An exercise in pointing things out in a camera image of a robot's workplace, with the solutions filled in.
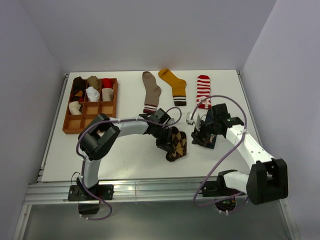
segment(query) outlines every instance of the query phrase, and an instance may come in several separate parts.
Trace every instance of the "white sock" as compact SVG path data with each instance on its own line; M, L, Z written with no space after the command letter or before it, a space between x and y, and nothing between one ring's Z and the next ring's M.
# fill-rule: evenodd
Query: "white sock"
M112 101L114 99L114 90L112 88L102 89L102 101Z
M69 111L70 111L71 115L81 115L80 107L81 107L81 105L79 104L78 101L70 102L69 103Z
M93 86L88 87L86 90L86 95L88 96L89 102L99 101L99 92L95 90Z

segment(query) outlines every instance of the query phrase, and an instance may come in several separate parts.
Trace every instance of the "sock cuff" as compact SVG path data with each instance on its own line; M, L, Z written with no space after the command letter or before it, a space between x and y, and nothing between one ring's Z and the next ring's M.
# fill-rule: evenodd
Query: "sock cuff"
M157 111L157 107L156 105L151 105L151 104L144 104L144 109L143 112L145 114L149 114L149 113L155 113Z
M173 102L175 106L186 106L187 98L186 96L173 96Z

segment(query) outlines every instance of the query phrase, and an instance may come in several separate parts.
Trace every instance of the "cable connector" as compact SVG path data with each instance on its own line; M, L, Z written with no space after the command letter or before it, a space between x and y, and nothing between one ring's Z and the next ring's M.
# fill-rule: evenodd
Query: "cable connector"
M193 119L191 119L191 117L192 117L192 112L191 111L189 111L187 114L186 114L186 123L188 124L188 125L193 125L195 122L194 122L194 120Z
M247 133L247 129L246 128L244 128L240 133L238 133L237 136L245 134L245 133Z

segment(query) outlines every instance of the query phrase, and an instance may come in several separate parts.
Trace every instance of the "sock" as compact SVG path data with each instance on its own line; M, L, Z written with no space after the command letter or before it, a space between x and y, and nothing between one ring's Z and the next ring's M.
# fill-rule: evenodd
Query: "sock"
M159 71L159 77L172 87L172 96L175 106L187 105L186 81L177 78L169 69Z
M94 89L93 86L88 87L86 90L86 95L88 96L89 102L99 101L99 92Z
M113 83L110 78L102 78L101 81L103 89L113 89Z
M95 90L100 90L101 80L96 76L91 76L86 80L89 86L93 87Z
M102 88L102 101L108 102L114 99L114 90L112 88Z
M81 105L79 104L78 101L70 102L69 103L69 111L70 111L71 115L81 115L80 107L81 107Z
M84 93L86 90L86 85L87 85L86 81L83 80L80 76L76 77L73 80L73 87L70 92L70 96L71 96L70 101L71 102L75 102L75 101L83 102L84 101L84 95L85 95Z
M143 112L155 113L159 105L161 88L156 83L156 78L149 71L142 73L142 81L145 87L145 99Z
M85 91L86 89L86 81L82 79L82 77L78 76L73 80L73 90L81 90Z
M201 100L210 96L210 78L207 75L198 76L196 83L196 104L201 102ZM211 99L207 99L202 102L199 106L200 109L209 109L211 108Z
M187 135L184 131L179 131L175 126L172 127L172 145L174 153L167 153L165 159L173 162L187 154Z

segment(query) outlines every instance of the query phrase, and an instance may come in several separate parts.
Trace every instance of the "metal bracket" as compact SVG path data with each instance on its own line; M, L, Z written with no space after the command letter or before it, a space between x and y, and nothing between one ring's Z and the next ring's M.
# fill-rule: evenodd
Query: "metal bracket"
M112 200L114 195L114 186L111 184L98 185L96 190L97 197L103 200ZM69 202L79 202L79 201L91 201L96 200L92 196L83 195L81 193L80 187L77 185L71 185L69 188L68 201Z

